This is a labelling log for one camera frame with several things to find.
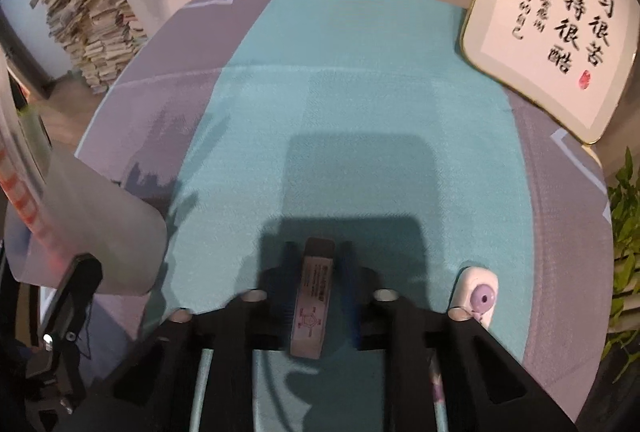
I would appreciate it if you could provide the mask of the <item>tall stack of books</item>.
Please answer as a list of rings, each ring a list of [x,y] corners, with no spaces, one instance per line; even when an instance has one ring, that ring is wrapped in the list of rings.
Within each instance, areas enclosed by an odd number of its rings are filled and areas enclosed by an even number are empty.
[[[128,0],[41,0],[49,36],[95,94],[110,88],[148,41]]]

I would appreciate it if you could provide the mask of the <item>white purple correction tape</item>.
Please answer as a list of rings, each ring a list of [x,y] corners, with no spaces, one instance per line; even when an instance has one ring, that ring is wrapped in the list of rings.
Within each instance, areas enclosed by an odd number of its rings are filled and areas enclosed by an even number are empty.
[[[454,285],[448,315],[457,321],[474,318],[488,329],[495,313],[498,293],[498,277],[491,270],[465,267]]]

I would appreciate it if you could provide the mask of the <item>frosted translucent pen cup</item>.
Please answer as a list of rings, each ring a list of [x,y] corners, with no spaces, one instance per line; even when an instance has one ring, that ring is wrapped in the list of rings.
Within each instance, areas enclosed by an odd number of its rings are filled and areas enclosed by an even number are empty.
[[[26,249],[9,256],[14,277],[31,285],[56,288],[73,258],[88,253],[102,265],[99,292],[149,292],[167,244],[167,228],[160,212],[96,173],[59,144],[51,143],[49,165],[39,166],[29,151],[17,113],[10,76],[3,71],[1,144],[6,145],[18,175],[26,181],[60,239],[66,270],[53,270],[47,252],[11,204],[30,234]]]

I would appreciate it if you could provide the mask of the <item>white labelled eraser stick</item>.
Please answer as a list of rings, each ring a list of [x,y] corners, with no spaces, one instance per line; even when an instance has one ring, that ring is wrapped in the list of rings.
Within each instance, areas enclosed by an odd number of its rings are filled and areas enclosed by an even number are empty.
[[[303,251],[295,299],[290,354],[306,360],[321,356],[331,300],[335,243],[309,238]]]

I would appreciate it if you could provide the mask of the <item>orange red pen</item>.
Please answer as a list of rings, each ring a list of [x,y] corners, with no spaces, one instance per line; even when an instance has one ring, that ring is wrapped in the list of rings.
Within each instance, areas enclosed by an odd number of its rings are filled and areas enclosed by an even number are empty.
[[[47,258],[53,266],[53,270],[57,273],[63,273],[66,266],[61,255],[63,249],[60,239],[55,236],[51,224],[44,216],[40,204],[28,189],[26,181],[18,175],[15,163],[5,144],[1,144],[0,155],[3,192],[17,211],[18,217],[47,252]]]

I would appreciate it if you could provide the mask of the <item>teal and grey table mat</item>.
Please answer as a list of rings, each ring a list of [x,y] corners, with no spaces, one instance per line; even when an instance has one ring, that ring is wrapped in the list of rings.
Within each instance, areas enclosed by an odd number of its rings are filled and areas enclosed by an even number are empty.
[[[75,151],[167,228],[149,292],[96,289],[86,398],[51,431],[571,431],[604,344],[602,174],[477,72],[436,0],[194,0],[127,66]],[[402,295],[357,351],[333,264],[318,360],[250,350],[226,304],[265,238],[350,241]],[[498,277],[485,329],[448,315]]]

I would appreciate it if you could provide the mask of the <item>framed calligraphy board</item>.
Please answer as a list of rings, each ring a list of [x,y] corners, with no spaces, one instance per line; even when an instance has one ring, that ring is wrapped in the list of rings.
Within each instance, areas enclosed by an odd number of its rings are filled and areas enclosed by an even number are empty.
[[[596,143],[639,46],[638,0],[472,0],[461,31],[477,70]]]

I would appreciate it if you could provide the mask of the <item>green potted plant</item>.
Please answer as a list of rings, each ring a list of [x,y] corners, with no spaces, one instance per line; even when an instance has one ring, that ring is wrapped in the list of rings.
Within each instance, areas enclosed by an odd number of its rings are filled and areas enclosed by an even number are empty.
[[[623,352],[625,363],[614,378],[620,380],[639,360],[639,167],[629,148],[615,185],[608,187],[613,243],[613,294],[608,333],[601,360],[613,352]]]

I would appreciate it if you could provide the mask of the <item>green patterned pen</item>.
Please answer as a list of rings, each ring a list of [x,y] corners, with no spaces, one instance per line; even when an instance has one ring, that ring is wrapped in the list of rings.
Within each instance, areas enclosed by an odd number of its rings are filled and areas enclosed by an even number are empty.
[[[17,113],[29,151],[39,166],[47,167],[51,156],[51,140],[36,108],[24,106]]]

